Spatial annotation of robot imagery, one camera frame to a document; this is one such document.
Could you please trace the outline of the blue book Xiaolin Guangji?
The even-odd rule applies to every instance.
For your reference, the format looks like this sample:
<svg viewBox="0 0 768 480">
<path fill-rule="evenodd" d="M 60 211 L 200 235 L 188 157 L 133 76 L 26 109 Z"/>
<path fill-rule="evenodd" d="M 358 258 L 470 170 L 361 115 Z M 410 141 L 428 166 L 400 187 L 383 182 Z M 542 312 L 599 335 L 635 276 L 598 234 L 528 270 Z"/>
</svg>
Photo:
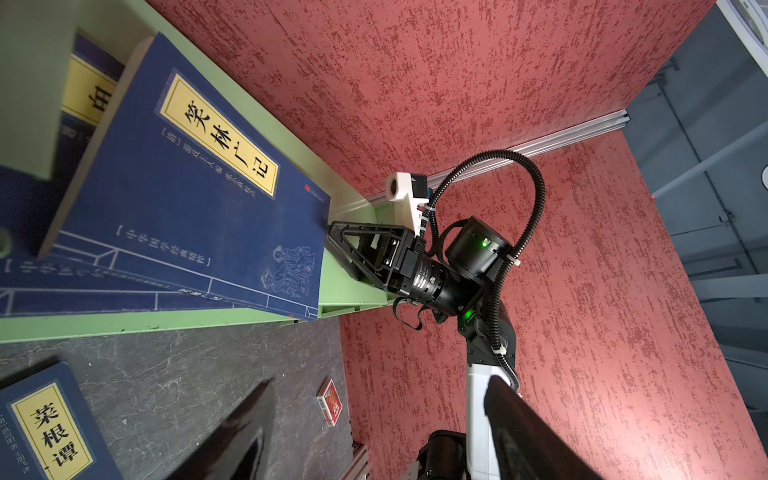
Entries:
<svg viewBox="0 0 768 480">
<path fill-rule="evenodd" d="M 156 35 L 136 46 L 39 255 L 310 320 L 330 203 Z"/>
</svg>

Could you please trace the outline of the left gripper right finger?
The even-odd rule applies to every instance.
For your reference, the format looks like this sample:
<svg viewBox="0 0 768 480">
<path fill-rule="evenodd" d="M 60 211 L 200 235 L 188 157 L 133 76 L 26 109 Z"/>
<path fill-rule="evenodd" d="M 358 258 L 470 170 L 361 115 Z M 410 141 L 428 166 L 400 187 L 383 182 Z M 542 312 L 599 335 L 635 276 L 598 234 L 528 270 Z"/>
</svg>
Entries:
<svg viewBox="0 0 768 480">
<path fill-rule="evenodd" d="M 489 381 L 484 410 L 502 480 L 600 477 L 499 376 Z"/>
</svg>

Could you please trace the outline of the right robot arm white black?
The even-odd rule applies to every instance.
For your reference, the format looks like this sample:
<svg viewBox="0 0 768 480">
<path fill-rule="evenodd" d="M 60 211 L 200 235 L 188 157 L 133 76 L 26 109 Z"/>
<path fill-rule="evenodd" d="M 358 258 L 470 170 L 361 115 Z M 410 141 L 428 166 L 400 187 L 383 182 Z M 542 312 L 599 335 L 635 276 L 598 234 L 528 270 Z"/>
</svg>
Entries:
<svg viewBox="0 0 768 480">
<path fill-rule="evenodd" d="M 497 479 L 498 463 L 491 427 L 479 405 L 494 375 L 509 386 L 520 381 L 513 367 L 516 335 L 504 309 L 491 321 L 491 295 L 505 254 L 512 246 L 481 220 L 470 217 L 452 225 L 451 244 L 440 236 L 437 254 L 404 226 L 333 222 L 327 247 L 355 279 L 392 296 L 394 303 L 417 305 L 437 323 L 457 321 L 466 341 L 468 415 L 464 433 L 437 430 L 404 473 L 406 479 Z"/>
</svg>

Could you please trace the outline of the blue book Guiguzi yellow label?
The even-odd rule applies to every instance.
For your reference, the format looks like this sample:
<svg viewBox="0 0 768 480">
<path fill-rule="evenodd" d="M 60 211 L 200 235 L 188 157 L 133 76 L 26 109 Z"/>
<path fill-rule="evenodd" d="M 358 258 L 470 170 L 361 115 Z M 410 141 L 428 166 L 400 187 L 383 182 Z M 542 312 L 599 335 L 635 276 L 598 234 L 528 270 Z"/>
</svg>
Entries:
<svg viewBox="0 0 768 480">
<path fill-rule="evenodd" d="M 38 260 L 43 239 L 124 66 L 81 34 L 70 55 L 52 176 L 1 170 L 1 227 L 10 244 L 1 261 L 4 317 L 224 309 L 226 303 Z"/>
</svg>

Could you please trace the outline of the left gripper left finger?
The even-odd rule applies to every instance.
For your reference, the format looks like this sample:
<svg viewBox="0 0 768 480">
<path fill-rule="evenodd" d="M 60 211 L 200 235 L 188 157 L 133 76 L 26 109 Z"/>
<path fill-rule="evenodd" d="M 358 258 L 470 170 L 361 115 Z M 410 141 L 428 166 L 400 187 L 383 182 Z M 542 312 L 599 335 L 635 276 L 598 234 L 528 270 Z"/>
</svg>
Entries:
<svg viewBox="0 0 768 480">
<path fill-rule="evenodd" d="M 170 479 L 264 479 L 276 396 L 270 380 L 257 385 Z"/>
</svg>

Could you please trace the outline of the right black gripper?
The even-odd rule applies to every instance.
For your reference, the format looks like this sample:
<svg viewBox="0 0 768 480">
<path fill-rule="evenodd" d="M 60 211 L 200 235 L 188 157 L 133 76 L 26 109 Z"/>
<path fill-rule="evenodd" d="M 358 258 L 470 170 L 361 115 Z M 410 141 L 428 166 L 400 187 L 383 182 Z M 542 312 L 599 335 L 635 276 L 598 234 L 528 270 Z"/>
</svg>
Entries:
<svg viewBox="0 0 768 480">
<path fill-rule="evenodd" d="M 403 226 L 334 221 L 328 227 L 328 250 L 350 276 L 419 306 L 417 316 L 430 311 L 435 318 L 470 318 L 477 309 L 480 285 L 426 255 Z"/>
</svg>

